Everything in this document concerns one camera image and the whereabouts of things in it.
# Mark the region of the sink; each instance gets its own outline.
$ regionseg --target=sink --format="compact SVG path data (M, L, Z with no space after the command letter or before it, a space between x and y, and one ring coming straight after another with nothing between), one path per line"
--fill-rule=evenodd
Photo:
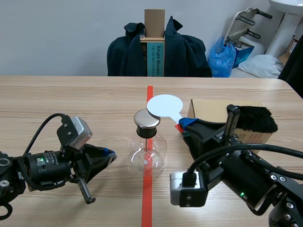
M269 3L279 11L303 15L303 0L269 0Z
M303 0L269 0L269 3L282 12L284 19L276 32L266 54L279 57L285 53L303 15Z

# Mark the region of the blue clamp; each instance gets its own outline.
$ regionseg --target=blue clamp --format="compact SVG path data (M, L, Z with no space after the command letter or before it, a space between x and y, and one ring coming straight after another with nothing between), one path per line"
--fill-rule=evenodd
M110 150L108 148L104 148L103 157L106 157L109 154L115 154L113 150Z
M199 118L193 119L193 118L185 117L185 118L180 119L179 124L180 124L181 128L186 131L186 127L191 125L192 123L194 123L197 120L199 120Z

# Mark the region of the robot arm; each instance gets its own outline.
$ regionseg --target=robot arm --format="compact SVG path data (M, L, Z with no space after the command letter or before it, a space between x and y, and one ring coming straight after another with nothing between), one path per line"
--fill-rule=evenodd
M39 132L56 116L62 117L62 125L57 130L60 150L29 153ZM11 215L9 203L24 193L25 183L30 192L52 190L64 186L66 182L77 183L85 202L93 203L96 199L91 197L87 183L108 167L116 159L116 154L107 148L87 144L91 136L90 128L81 118L53 114L38 129L23 156L9 157L0 152L0 206L8 210L6 215L0 216L0 220Z
M186 173L170 175L171 204L202 207L208 191L223 181L255 215L264 214L274 205L269 226L303 226L303 186L293 180L302 180L303 176L275 168L250 150L270 150L301 158L303 153L271 145L241 144L234 135L240 112L233 105L227 109L226 124L180 120L185 130L183 139L195 162Z

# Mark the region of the blue plastic bag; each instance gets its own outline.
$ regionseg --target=blue plastic bag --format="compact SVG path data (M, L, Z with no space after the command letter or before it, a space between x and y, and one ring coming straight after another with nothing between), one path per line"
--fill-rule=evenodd
M210 51L208 64L212 69L213 77L230 77L232 66L236 59L236 49L224 46L223 36L216 42Z

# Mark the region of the white pedestal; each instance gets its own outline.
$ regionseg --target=white pedestal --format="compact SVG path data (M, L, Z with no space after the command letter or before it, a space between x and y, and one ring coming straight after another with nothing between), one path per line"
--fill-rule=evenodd
M266 54L272 55L277 58L285 53L290 41L294 36L301 18L302 15L285 13L284 19L278 31L276 32L276 35L271 42Z

